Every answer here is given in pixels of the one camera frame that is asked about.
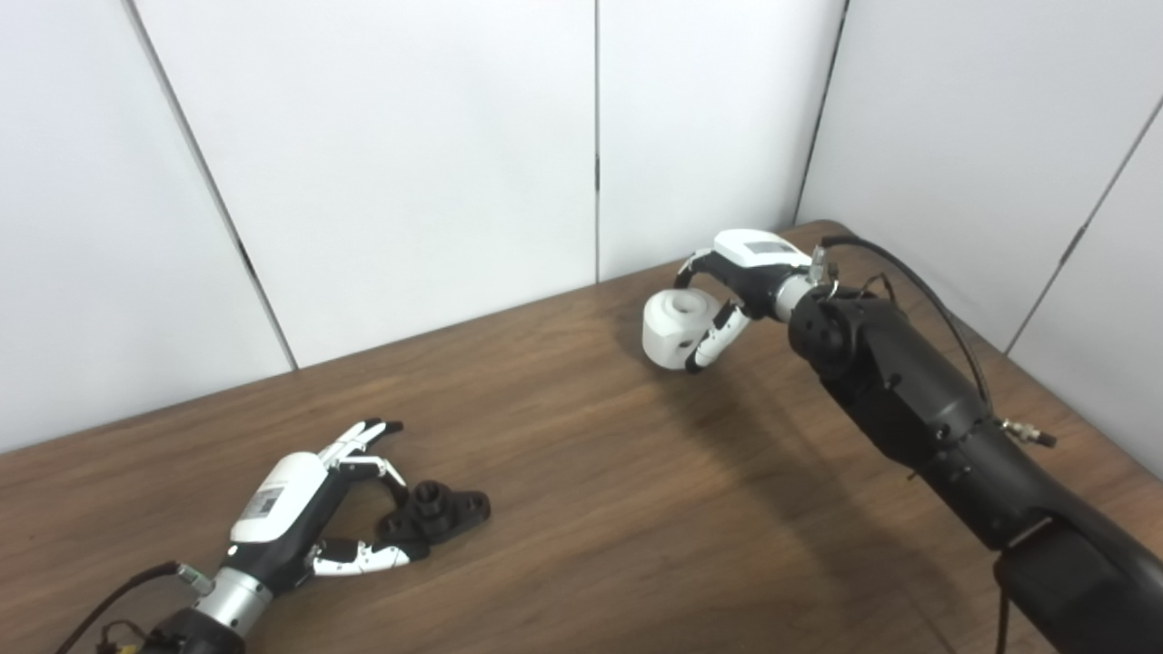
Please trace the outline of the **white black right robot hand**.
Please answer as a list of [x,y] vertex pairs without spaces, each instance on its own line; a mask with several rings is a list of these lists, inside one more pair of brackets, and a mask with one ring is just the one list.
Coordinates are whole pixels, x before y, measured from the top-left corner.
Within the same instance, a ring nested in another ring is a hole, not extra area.
[[749,324],[764,319],[789,324],[802,297],[820,286],[813,257],[759,229],[719,232],[709,248],[695,250],[682,264],[672,287],[690,287],[698,273],[730,290],[732,303],[718,310],[687,353],[684,369],[692,375],[714,363]]

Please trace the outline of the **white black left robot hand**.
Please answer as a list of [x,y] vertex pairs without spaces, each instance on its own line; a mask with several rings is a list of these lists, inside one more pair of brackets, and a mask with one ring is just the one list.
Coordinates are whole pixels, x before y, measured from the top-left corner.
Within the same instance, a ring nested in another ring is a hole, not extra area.
[[381,481],[399,504],[411,497],[404,476],[371,452],[383,436],[399,431],[404,422],[361,420],[323,450],[292,452],[279,460],[231,526],[222,566],[281,596],[314,577],[362,576],[424,559],[414,546],[323,536],[361,481]]

